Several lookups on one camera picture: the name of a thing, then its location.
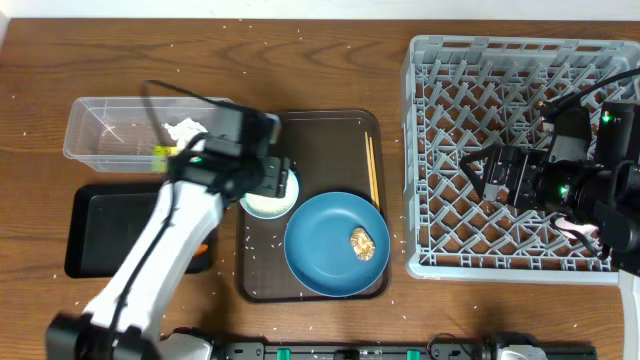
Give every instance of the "wood grain surface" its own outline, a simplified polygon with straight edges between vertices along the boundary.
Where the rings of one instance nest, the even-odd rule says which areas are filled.
[[[43,358],[53,316],[79,314],[108,281],[64,274],[75,191],[97,181],[148,178],[101,174],[64,157],[76,98],[135,96],[142,80],[162,79],[264,111],[366,109],[381,125],[388,217],[399,240],[400,64],[420,34],[638,41],[640,24],[12,20],[0,53],[0,357]],[[226,338],[263,334],[283,343],[423,344],[439,332],[478,338],[518,331],[543,342],[590,343],[601,359],[621,358],[616,287],[416,280],[404,270],[395,238],[391,285],[376,300],[251,305],[234,288],[235,226],[235,211],[228,211],[216,264],[182,280],[163,331],[200,326]]]

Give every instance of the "yellow label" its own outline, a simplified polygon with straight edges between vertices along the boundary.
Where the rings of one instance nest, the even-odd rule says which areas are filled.
[[[167,156],[175,156],[178,154],[178,148],[175,146],[162,146],[156,145],[153,147],[153,156],[161,157],[161,159],[155,159],[151,163],[151,171],[153,172],[166,172],[167,171]]]

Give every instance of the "plastic dish rack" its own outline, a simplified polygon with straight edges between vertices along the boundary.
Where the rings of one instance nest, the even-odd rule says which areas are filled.
[[[540,100],[638,67],[627,41],[417,36],[402,66],[406,268],[425,279],[617,284],[599,261],[551,229],[552,214],[481,200],[458,161],[492,143],[544,149]],[[638,99],[626,79],[583,98],[597,132],[604,100]],[[591,151],[595,147],[595,138]],[[596,234],[589,240],[597,244]]]

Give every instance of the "clear plastic container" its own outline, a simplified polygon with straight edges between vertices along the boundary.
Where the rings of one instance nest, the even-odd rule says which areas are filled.
[[[191,118],[210,129],[225,111],[191,97],[151,97],[150,101],[161,125]],[[168,132],[166,140],[171,144]],[[71,108],[63,152],[100,172],[149,173],[163,161],[153,155],[159,143],[142,98],[83,97]]]

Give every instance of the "chopsticks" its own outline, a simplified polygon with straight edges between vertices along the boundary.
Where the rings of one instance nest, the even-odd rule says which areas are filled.
[[[371,192],[371,201],[376,210],[380,211],[380,198],[378,196],[378,178],[376,172],[376,157],[373,152],[373,138],[364,132],[364,144],[367,150],[367,166],[369,172],[369,191]]]

